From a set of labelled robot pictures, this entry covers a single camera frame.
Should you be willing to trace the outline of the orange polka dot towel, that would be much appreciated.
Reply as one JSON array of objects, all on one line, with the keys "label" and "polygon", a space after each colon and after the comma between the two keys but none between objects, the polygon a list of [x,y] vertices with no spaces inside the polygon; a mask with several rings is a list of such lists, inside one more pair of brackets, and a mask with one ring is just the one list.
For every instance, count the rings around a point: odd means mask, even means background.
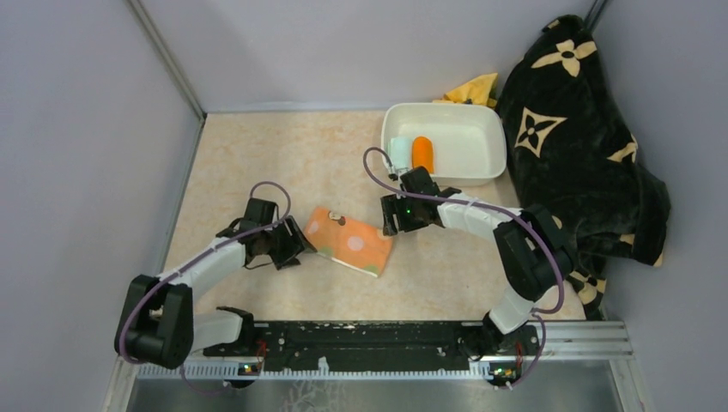
[{"label": "orange polka dot towel", "polygon": [[373,277],[384,272],[394,245],[381,228],[323,207],[314,209],[303,233],[320,256]]}]

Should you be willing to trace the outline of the light mint green towel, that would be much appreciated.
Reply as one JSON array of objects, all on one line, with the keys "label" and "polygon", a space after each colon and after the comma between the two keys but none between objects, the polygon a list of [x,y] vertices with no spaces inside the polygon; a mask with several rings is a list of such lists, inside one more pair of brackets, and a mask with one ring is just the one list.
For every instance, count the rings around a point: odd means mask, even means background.
[{"label": "light mint green towel", "polygon": [[389,141],[387,153],[396,173],[406,172],[411,168],[413,141],[411,136],[396,136]]}]

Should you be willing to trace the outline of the plain bright orange towel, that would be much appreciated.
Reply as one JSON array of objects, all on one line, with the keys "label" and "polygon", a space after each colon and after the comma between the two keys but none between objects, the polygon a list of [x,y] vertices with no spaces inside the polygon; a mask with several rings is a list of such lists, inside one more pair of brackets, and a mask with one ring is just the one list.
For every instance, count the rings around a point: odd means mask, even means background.
[{"label": "plain bright orange towel", "polygon": [[434,146],[425,136],[418,136],[412,142],[411,164],[413,168],[423,167],[434,173]]}]

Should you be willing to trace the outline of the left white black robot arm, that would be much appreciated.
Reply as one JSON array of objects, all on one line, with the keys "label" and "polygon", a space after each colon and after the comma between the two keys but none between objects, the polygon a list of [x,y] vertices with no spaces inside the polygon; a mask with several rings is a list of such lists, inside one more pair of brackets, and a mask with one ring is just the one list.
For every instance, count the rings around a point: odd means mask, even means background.
[{"label": "left white black robot arm", "polygon": [[258,342],[251,313],[223,306],[197,315],[197,298],[258,256],[276,270],[299,264],[314,251],[294,217],[276,203],[252,197],[245,213],[218,232],[196,257],[157,276],[136,276],[128,287],[114,337],[116,352],[129,363],[167,369],[182,366],[199,350],[225,346],[237,355]]}]

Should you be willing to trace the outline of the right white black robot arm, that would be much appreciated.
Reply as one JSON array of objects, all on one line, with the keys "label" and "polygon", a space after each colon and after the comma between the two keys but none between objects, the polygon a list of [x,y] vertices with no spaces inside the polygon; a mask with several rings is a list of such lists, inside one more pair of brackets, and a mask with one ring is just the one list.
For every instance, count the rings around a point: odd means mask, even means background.
[{"label": "right white black robot arm", "polygon": [[496,245],[507,288],[484,316],[482,333],[488,350],[505,354],[517,342],[516,329],[534,314],[537,302],[552,287],[562,289],[575,267],[576,252],[565,232],[540,204],[518,209],[486,203],[457,188],[440,188],[423,167],[402,174],[398,182],[392,194],[380,199],[384,235],[435,225]]}]

